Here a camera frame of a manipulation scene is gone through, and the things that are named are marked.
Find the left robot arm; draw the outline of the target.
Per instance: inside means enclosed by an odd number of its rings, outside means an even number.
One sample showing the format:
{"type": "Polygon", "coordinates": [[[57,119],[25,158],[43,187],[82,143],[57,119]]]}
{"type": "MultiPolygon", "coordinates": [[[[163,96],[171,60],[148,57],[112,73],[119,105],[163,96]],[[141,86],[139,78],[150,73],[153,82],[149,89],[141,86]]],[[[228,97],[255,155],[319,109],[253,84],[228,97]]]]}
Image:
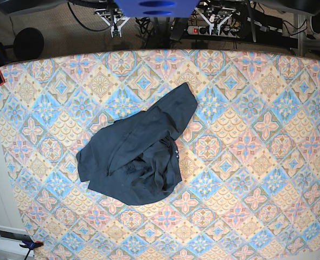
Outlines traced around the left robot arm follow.
{"type": "Polygon", "coordinates": [[[207,23],[207,33],[211,35],[220,35],[222,27],[227,24],[228,20],[236,13],[235,8],[195,8],[195,12],[207,23]]]}

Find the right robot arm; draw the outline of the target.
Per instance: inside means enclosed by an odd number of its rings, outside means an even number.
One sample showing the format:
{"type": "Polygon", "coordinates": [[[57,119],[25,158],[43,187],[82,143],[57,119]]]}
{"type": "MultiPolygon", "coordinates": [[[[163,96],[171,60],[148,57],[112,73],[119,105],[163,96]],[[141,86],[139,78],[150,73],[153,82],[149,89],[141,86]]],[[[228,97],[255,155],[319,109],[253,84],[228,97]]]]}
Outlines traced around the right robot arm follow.
{"type": "Polygon", "coordinates": [[[120,9],[95,9],[94,13],[106,23],[107,29],[105,30],[111,33],[111,37],[122,37],[122,28],[130,18],[125,16],[120,9]]]}

